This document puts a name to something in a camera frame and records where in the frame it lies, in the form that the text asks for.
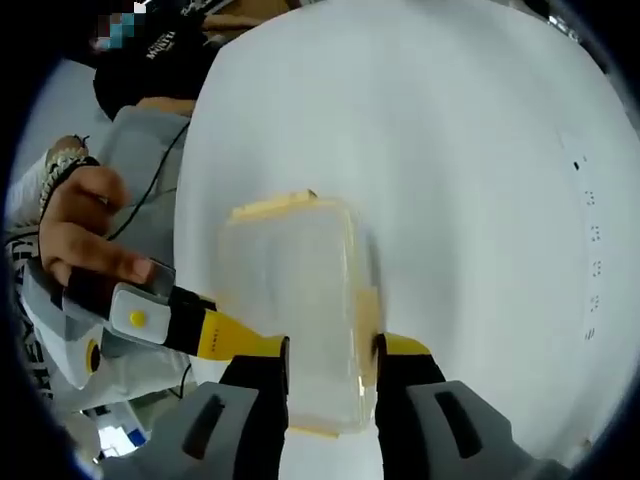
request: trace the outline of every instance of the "white table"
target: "white table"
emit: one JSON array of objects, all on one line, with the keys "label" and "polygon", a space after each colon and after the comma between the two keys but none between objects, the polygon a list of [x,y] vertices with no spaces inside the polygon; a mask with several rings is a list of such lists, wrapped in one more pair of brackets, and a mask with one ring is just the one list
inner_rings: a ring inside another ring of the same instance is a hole
[{"label": "white table", "polygon": [[[606,78],[544,23],[478,0],[328,1],[216,59],[185,148],[178,283],[215,296],[233,207],[341,197],[370,234],[387,329],[427,344],[523,447],[570,461],[640,345],[638,158]],[[200,381],[223,368],[194,361]],[[281,470],[380,476],[376,430],[291,435]]]}]

